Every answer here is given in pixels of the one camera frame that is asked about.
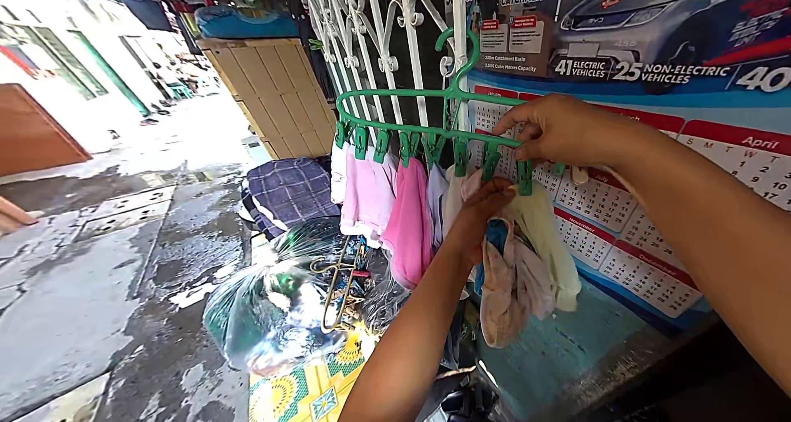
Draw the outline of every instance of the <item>building wall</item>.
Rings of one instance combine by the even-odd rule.
[[[123,5],[107,0],[0,0],[0,22],[17,27],[49,28],[106,90],[105,94],[85,99],[63,77],[32,77],[0,54],[0,83],[22,84],[91,153],[110,150],[109,129],[117,131],[122,138],[134,136],[143,117],[96,64],[73,31],[84,34],[146,106],[150,108],[151,103],[163,99],[119,36],[140,40],[154,40],[156,36],[161,40],[163,34],[175,34],[152,34]]]

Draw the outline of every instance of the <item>green door frame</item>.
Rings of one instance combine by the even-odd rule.
[[[74,37],[77,37],[77,39],[80,40],[80,43],[82,43],[85,49],[88,50],[88,53],[90,53],[91,57],[94,58],[94,61],[96,61],[96,64],[99,66],[99,68],[101,68],[102,71],[104,71],[104,73],[110,77],[112,83],[115,84],[119,90],[121,90],[121,93],[124,93],[124,96],[129,100],[129,102],[132,103],[132,105],[134,105],[140,114],[143,116],[150,115],[151,111],[145,106],[145,103],[140,100],[138,95],[134,94],[134,92],[129,88],[129,85],[124,82],[124,79],[122,79],[118,73],[115,73],[115,70],[106,60],[104,60],[104,57],[102,57],[99,51],[94,48],[93,43],[91,43],[88,38],[85,37],[85,34],[74,30],[69,30],[69,33],[74,34]]]

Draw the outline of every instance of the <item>calendar poster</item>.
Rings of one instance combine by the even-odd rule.
[[[544,94],[530,90],[530,83],[521,79],[485,73],[469,77],[469,86],[476,93],[525,101]],[[573,85],[557,86],[568,89]],[[791,108],[675,108],[658,106],[644,96],[631,100],[645,105],[611,103],[627,99],[618,96],[608,96],[608,103],[583,98],[656,128],[707,157],[766,201],[791,211],[791,123],[785,119]],[[470,124],[476,133],[491,133],[509,109],[470,102]],[[506,136],[518,138],[520,132],[517,126]],[[496,174],[516,182],[513,150],[502,146],[500,150]],[[480,166],[482,145],[471,143],[470,153],[473,163]],[[692,324],[694,316],[710,308],[676,250],[637,198],[611,173],[593,167],[587,171],[583,184],[574,182],[570,167],[559,175],[551,162],[537,165],[532,173],[555,204],[562,241],[580,273],[672,326]]]
[[[789,104],[789,9],[791,0],[466,0],[466,26],[480,37],[478,70],[536,92],[779,107]],[[452,0],[445,12],[452,24]]]

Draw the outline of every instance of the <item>car image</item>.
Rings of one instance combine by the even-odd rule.
[[[612,75],[624,62],[714,66],[787,54],[789,5],[791,0],[583,0],[559,22],[550,67],[562,59],[596,60],[607,63]],[[657,94],[672,89],[644,87]]]

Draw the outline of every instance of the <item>wet ground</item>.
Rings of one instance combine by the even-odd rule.
[[[247,376],[201,325],[213,284],[249,265],[247,121],[225,96],[157,118],[92,161],[0,178],[44,212],[0,238],[0,421],[107,373],[95,420],[248,419]]]

